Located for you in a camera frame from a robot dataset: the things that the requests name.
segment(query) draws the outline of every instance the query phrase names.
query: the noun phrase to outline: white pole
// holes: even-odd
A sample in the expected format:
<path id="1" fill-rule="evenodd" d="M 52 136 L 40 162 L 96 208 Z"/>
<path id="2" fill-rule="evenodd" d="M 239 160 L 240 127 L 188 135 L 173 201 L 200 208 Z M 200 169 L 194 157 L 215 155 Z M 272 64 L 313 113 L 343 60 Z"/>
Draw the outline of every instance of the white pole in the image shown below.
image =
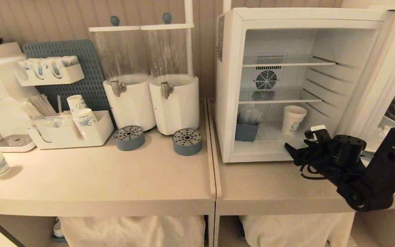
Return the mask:
<path id="1" fill-rule="evenodd" d="M 223 8 L 224 13 L 230 10 L 231 10 L 231 0 L 224 0 L 224 8 Z"/>
<path id="2" fill-rule="evenodd" d="M 193 0 L 184 0 L 185 23 L 193 23 Z M 189 75 L 193 75 L 193 49 L 191 40 L 191 28 L 187 28 L 187 70 Z"/>

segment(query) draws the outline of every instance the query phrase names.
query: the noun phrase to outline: metal spigot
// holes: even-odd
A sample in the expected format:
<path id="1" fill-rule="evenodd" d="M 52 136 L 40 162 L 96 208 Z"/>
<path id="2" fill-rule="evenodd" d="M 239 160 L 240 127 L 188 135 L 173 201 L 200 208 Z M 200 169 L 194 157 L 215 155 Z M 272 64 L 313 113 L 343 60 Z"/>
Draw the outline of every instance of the metal spigot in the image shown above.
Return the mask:
<path id="1" fill-rule="evenodd" d="M 161 83 L 161 95 L 165 99 L 168 99 L 171 93 L 173 93 L 173 85 L 170 85 L 166 81 Z"/>
<path id="2" fill-rule="evenodd" d="M 111 81 L 111 87 L 116 97 L 119 97 L 121 93 L 124 93 L 127 90 L 126 84 L 117 80 Z"/>

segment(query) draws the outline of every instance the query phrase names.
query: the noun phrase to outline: white organizer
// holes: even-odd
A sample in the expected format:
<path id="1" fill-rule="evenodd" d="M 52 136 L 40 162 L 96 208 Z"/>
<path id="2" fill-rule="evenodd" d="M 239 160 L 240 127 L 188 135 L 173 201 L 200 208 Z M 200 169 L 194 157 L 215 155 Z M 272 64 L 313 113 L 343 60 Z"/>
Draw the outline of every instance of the white organizer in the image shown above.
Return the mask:
<path id="1" fill-rule="evenodd" d="M 50 68 L 44 68 L 44 80 L 37 78 L 32 69 L 24 70 L 23 72 L 19 69 L 14 73 L 21 86 L 71 84 L 85 78 L 80 64 L 60 68 L 59 72 L 62 78 L 56 78 Z"/>
<path id="2" fill-rule="evenodd" d="M 94 111 L 94 115 L 98 119 L 97 124 L 80 127 L 83 134 L 77 130 L 74 122 L 68 127 L 47 129 L 52 142 L 45 142 L 35 129 L 28 129 L 27 132 L 40 150 L 101 146 L 111 135 L 114 126 L 108 111 Z"/>

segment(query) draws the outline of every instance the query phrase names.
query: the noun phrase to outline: white table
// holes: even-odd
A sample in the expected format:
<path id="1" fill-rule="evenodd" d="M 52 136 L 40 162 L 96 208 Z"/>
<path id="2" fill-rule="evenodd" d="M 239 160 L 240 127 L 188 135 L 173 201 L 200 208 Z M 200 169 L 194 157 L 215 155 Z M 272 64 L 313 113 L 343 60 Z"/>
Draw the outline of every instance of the white table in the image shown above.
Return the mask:
<path id="1" fill-rule="evenodd" d="M 180 156 L 155 128 L 136 150 L 101 147 L 4 153 L 0 214 L 31 216 L 208 215 L 213 246 L 215 180 L 207 106 L 201 100 L 202 150 Z"/>
<path id="2" fill-rule="evenodd" d="M 223 215 L 318 214 L 353 212 L 328 180 L 307 180 L 292 161 L 224 163 L 214 122 L 214 101 L 209 106 L 210 132 L 217 188 L 215 242 Z"/>

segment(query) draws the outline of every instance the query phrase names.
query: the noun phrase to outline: fan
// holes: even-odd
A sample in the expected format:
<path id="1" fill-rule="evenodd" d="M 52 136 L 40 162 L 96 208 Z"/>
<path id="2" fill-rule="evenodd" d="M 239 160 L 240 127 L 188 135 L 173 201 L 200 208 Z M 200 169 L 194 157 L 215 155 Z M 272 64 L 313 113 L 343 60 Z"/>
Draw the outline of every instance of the fan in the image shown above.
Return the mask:
<path id="1" fill-rule="evenodd" d="M 277 75 L 272 70 L 265 70 L 257 76 L 255 86 L 258 89 L 272 89 L 276 82 Z"/>

